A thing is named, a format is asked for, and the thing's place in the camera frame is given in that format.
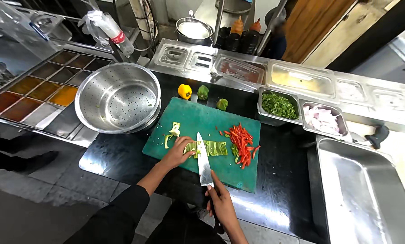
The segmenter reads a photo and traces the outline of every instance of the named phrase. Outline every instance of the stainless steel colander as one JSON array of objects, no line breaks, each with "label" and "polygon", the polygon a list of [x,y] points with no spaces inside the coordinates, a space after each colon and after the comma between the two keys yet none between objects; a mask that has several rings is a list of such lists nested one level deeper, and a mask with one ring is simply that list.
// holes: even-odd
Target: stainless steel colander
[{"label": "stainless steel colander", "polygon": [[88,76],[76,93],[76,114],[87,127],[106,134],[131,133],[160,109],[156,76],[138,64],[116,63]]}]

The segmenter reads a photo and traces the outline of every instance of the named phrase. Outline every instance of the chef's knife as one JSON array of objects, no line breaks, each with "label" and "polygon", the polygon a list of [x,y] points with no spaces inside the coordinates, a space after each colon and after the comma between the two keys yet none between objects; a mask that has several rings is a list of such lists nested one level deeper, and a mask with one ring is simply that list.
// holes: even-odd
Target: chef's knife
[{"label": "chef's knife", "polygon": [[375,133],[373,135],[366,135],[365,138],[355,132],[351,132],[354,143],[372,146],[374,149],[380,149],[380,143],[383,142],[389,134],[390,130],[385,125],[376,126]]},{"label": "chef's knife", "polygon": [[[199,132],[196,135],[196,152],[198,153],[199,181],[201,182],[201,186],[211,186],[214,188],[215,184],[213,184],[213,178],[211,177],[211,169],[210,164],[208,163],[207,150],[205,150],[204,141],[202,141],[202,136]],[[225,230],[221,222],[219,222],[218,217],[216,216],[213,200],[210,195],[208,195],[208,197],[210,198],[211,211],[213,212],[213,216],[215,217],[214,229],[219,234],[223,234],[225,233]]]}]

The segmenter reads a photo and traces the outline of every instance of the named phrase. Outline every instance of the black handle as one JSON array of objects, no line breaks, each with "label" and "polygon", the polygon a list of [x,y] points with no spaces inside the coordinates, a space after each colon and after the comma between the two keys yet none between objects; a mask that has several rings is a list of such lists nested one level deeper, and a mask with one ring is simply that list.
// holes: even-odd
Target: black handle
[{"label": "black handle", "polygon": [[366,135],[365,139],[371,142],[374,149],[380,149],[380,143],[383,142],[389,134],[390,130],[388,127],[385,125],[378,125],[376,126],[376,132],[374,135]]},{"label": "black handle", "polygon": [[210,209],[213,212],[213,217],[215,217],[215,226],[213,228],[216,230],[217,233],[219,233],[219,235],[222,235],[223,233],[225,233],[224,227],[222,226],[222,223],[219,221],[216,215],[213,199],[210,197],[210,195],[208,195],[208,197],[210,198]]}]

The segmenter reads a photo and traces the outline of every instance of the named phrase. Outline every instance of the black countertop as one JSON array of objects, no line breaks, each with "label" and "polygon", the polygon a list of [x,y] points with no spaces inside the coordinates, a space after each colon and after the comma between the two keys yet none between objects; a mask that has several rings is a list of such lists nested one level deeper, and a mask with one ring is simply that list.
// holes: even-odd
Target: black countertop
[{"label": "black countertop", "polygon": [[[160,113],[173,96],[178,96],[180,84],[188,84],[194,93],[204,84],[210,92],[202,104],[216,107],[216,101],[225,98],[229,102],[227,112],[254,118],[257,93],[162,73],[155,72],[155,75],[162,92]],[[153,128],[126,135],[99,134],[80,159],[79,167],[129,185],[136,184],[158,162],[142,153]],[[261,124],[255,194],[228,188],[239,219],[320,242],[312,220],[307,150],[301,147],[310,136],[314,137],[298,125]],[[207,199],[203,191],[198,174],[178,167],[165,176],[156,193],[205,206]]]}]

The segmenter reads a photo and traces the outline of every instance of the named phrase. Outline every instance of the green cutting board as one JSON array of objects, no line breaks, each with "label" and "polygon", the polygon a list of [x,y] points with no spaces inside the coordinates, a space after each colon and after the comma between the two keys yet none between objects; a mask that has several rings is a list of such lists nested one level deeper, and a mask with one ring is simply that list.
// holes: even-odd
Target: green cutting board
[{"label": "green cutting board", "polygon": [[[255,154],[255,158],[251,159],[251,164],[241,169],[241,164],[234,163],[235,157],[231,152],[232,142],[230,138],[221,136],[218,130],[228,130],[233,125],[238,125],[241,122],[242,126],[254,137],[253,146],[258,146],[261,128],[259,121],[173,97],[165,108],[150,138],[148,138],[142,150],[144,154],[157,159],[163,158],[168,152],[168,149],[165,149],[164,135],[170,134],[169,130],[172,129],[173,122],[181,124],[180,136],[190,136],[196,140],[196,134],[199,132],[203,140],[226,141],[228,155],[209,156],[210,168],[215,171],[223,183],[251,193],[255,192],[258,151]],[[173,137],[169,140],[169,148],[173,146],[175,138]],[[198,160],[193,157],[187,159],[180,167],[195,173],[199,172]]]}]

